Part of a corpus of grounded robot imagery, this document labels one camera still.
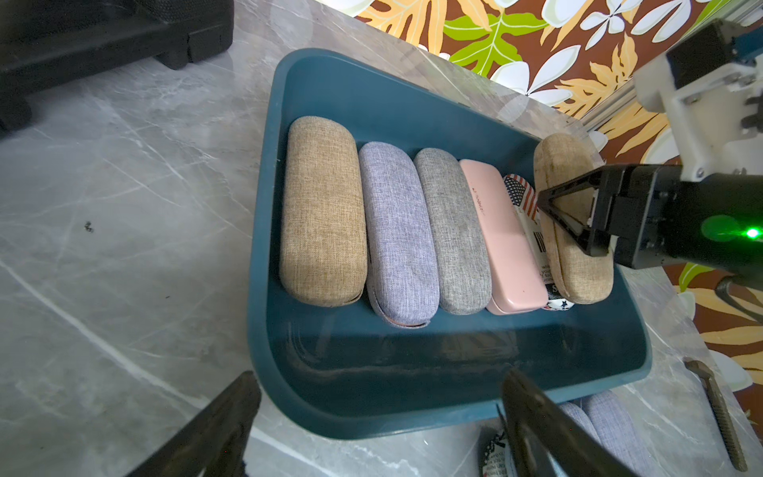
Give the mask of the lavender glasses case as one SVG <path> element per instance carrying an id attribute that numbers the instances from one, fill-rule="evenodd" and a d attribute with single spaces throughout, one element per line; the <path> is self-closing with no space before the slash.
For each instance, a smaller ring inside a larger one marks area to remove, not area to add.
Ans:
<path id="1" fill-rule="evenodd" d="M 580 405 L 607 451 L 637 475 L 655 475 L 653 459 L 633 419 L 614 393 L 607 391 L 584 397 Z"/>
<path id="2" fill-rule="evenodd" d="M 575 401 L 561 403 L 560 409 L 581 429 L 583 429 L 594 441 L 600 443 L 600 438 L 588 414 Z"/>

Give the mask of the grey fabric glasses case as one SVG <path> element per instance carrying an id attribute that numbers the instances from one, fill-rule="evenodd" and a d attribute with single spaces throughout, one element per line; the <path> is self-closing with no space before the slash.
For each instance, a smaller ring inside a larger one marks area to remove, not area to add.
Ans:
<path id="1" fill-rule="evenodd" d="M 458 160 L 425 148 L 413 159 L 432 230 L 440 307 L 454 315 L 486 308 L 492 296 L 488 252 L 471 191 Z"/>

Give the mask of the purple fabric glasses case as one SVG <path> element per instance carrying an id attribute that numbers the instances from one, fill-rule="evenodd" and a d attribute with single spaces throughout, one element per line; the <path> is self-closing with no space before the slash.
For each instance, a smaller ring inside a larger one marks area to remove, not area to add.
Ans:
<path id="1" fill-rule="evenodd" d="M 434 240 L 421 182 L 403 149 L 369 142 L 359 151 L 369 247 L 367 292 L 375 312 L 423 328 L 439 308 Z"/>

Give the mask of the pink glasses case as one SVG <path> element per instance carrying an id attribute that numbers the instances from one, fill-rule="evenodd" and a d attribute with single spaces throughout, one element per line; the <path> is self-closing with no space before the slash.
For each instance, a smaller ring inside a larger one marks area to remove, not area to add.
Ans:
<path id="1" fill-rule="evenodd" d="M 499 170 L 471 159 L 462 159 L 459 165 L 488 252 L 492 293 L 487 310 L 501 316 L 543 308 L 548 292 Z"/>

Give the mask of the flag print glasses case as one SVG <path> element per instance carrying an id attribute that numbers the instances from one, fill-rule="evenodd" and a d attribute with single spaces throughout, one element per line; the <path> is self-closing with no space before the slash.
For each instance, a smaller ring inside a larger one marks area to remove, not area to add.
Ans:
<path id="1" fill-rule="evenodd" d="M 480 474 L 482 477 L 512 477 L 516 475 L 510 463 L 510 449 L 506 433 L 497 429 L 483 429 L 480 450 Z"/>

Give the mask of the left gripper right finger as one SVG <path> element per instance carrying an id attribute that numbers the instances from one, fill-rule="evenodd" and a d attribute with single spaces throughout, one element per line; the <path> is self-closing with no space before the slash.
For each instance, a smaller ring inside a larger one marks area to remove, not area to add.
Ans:
<path id="1" fill-rule="evenodd" d="M 598 444 L 516 369 L 502 386 L 498 414 L 519 476 L 632 476 L 634 472 Z"/>

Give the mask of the beige fabric glasses case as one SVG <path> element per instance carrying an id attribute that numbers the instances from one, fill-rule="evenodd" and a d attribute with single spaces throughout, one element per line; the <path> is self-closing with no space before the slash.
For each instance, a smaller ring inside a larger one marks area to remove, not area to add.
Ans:
<path id="1" fill-rule="evenodd" d="M 315 306 L 351 304 L 368 275 L 359 154 L 343 125 L 302 116 L 288 131 L 279 275 L 286 291 Z"/>

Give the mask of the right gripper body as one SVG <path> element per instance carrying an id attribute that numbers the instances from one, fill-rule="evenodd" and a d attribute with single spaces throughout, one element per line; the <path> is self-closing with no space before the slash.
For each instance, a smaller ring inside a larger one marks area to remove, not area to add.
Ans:
<path id="1" fill-rule="evenodd" d="M 641 270 L 693 262 L 762 286 L 762 179 L 681 179 L 679 166 L 604 166 L 596 224 L 615 238 L 616 264 Z"/>

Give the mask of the black plastic tool case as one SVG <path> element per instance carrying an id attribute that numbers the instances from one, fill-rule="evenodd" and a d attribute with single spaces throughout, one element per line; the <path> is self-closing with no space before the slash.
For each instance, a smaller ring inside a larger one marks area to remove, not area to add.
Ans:
<path id="1" fill-rule="evenodd" d="M 1 132 L 28 126 L 28 95 L 148 58 L 171 70 L 224 53 L 234 0 L 4 1 Z"/>

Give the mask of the teal plastic storage tray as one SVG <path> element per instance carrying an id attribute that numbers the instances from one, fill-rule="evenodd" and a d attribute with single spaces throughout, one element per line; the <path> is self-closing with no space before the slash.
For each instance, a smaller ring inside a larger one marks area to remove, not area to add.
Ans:
<path id="1" fill-rule="evenodd" d="M 437 312 L 395 328 L 369 300 L 302 303 L 278 275 L 287 133 L 304 115 L 332 119 L 359 143 L 407 153 L 437 147 L 503 173 L 533 174 L 540 135 L 526 133 L 409 81 L 328 50 L 276 67 L 266 115 L 248 290 L 248 344 L 276 407 L 304 429 L 362 439 L 488 419 L 517 369 L 557 403 L 645 378 L 652 351 L 621 275 L 609 297 L 568 311 L 500 317 Z"/>

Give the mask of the dark metal hex key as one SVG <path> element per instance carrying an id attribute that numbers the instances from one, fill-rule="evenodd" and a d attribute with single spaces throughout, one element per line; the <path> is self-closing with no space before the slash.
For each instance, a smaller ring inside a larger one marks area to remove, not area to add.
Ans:
<path id="1" fill-rule="evenodd" d="M 747 472 L 746 458 L 713 370 L 702 361 L 695 359 L 685 359 L 684 364 L 686 369 L 695 374 L 703 384 L 732 466 L 737 471 Z"/>

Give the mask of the tan fabric glasses case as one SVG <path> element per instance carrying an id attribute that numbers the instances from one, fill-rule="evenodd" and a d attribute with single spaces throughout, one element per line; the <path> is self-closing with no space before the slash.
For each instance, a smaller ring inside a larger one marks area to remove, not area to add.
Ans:
<path id="1" fill-rule="evenodd" d="M 556 133 L 542 140 L 534 151 L 534 186 L 542 192 L 600 165 L 580 140 Z M 540 213 L 540 228 L 552 279 L 560 294 L 580 305 L 606 299 L 614 284 L 612 256 L 594 258 L 584 254 L 573 238 L 544 212 Z"/>

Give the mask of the newspaper print glasses case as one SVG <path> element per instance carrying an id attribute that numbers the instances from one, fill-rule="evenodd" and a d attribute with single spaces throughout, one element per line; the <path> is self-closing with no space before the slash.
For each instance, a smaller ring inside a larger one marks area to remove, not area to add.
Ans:
<path id="1" fill-rule="evenodd" d="M 538 265 L 540 276 L 546 287 L 548 301 L 544 306 L 544 310 L 569 311 L 574 306 L 574 303 L 563 297 L 558 291 L 550 271 L 548 253 L 546 252 L 544 237 L 540 229 L 540 219 L 538 218 L 536 191 L 528 180 L 517 174 L 506 175 L 504 177 L 504 184 L 520 224 L 528 238 L 531 251 L 534 254 L 534 260 Z"/>

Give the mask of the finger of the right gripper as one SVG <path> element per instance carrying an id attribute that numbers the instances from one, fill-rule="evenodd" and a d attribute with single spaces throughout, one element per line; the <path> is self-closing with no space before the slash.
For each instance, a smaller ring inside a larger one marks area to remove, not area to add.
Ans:
<path id="1" fill-rule="evenodd" d="M 622 166 L 602 166 L 540 192 L 538 207 L 587 256 L 607 256 L 611 214 L 623 186 Z"/>

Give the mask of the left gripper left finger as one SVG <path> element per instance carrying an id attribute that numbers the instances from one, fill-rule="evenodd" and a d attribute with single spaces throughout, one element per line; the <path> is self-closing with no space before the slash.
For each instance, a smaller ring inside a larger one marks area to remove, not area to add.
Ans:
<path id="1" fill-rule="evenodd" d="M 241 373 L 190 423 L 134 468 L 131 476 L 244 476 L 244 451 L 262 393 Z"/>

